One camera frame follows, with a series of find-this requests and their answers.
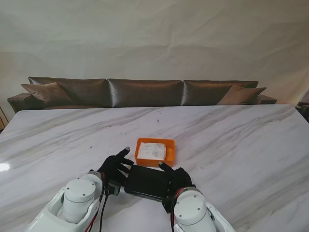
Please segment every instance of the folded towel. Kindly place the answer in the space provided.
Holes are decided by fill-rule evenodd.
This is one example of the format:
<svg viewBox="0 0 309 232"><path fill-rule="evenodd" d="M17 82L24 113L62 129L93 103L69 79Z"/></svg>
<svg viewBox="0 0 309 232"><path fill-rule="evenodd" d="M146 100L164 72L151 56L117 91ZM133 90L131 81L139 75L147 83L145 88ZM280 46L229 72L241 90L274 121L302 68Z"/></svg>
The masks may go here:
<svg viewBox="0 0 309 232"><path fill-rule="evenodd" d="M141 143L137 156L139 159L165 160L166 146L165 144Z"/></svg>

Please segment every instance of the wall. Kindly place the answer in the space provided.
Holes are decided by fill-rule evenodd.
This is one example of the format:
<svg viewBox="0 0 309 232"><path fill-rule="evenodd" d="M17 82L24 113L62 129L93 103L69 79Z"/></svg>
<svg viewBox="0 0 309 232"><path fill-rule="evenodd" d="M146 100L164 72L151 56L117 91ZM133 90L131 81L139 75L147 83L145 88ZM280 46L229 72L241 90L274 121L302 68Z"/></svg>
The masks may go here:
<svg viewBox="0 0 309 232"><path fill-rule="evenodd" d="M308 0L2 0L0 106L28 76L257 80L309 87Z"/></svg>

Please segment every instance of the white marble surface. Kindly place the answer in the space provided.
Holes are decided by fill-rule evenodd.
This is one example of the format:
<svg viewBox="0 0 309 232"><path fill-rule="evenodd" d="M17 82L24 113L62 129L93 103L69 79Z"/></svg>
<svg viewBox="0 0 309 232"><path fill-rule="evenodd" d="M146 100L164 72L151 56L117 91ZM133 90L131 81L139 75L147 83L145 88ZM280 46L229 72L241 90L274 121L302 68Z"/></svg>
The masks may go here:
<svg viewBox="0 0 309 232"><path fill-rule="evenodd" d="M238 232L309 231L309 124L289 105L19 112L0 135L0 231L21 232L70 179L139 137L182 166ZM110 197L105 232L170 231L160 203ZM98 231L96 222L93 231Z"/></svg>

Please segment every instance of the orange plastic container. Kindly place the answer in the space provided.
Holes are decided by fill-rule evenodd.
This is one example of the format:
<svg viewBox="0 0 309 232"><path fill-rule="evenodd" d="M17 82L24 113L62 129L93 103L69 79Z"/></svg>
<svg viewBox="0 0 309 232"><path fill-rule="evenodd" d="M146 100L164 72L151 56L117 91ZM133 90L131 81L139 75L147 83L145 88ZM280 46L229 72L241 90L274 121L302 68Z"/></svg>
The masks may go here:
<svg viewBox="0 0 309 232"><path fill-rule="evenodd" d="M165 144L166 146L166 157L165 160L155 160L155 159L139 159L137 155L139 154L141 143L158 143ZM135 161L138 165L144 167L159 167L159 162L164 162L170 167L174 167L175 162L175 141L172 139L152 139L152 138L139 138L137 140L136 150L135 150Z"/></svg>

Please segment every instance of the sofa armrest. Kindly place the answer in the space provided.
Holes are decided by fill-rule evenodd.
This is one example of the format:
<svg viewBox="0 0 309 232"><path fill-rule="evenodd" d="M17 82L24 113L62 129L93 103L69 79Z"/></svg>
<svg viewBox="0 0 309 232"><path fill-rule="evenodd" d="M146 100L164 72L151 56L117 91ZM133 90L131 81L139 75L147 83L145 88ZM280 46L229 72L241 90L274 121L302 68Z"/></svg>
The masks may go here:
<svg viewBox="0 0 309 232"><path fill-rule="evenodd" d="M36 99L31 93L21 93L8 98L7 101L15 113L21 110L40 110L44 107L44 103Z"/></svg>
<svg viewBox="0 0 309 232"><path fill-rule="evenodd" d="M309 105L297 105L295 108L309 122Z"/></svg>
<svg viewBox="0 0 309 232"><path fill-rule="evenodd" d="M267 104L275 104L277 99L265 96L260 94L255 99L253 99L250 104L252 105L267 105Z"/></svg>

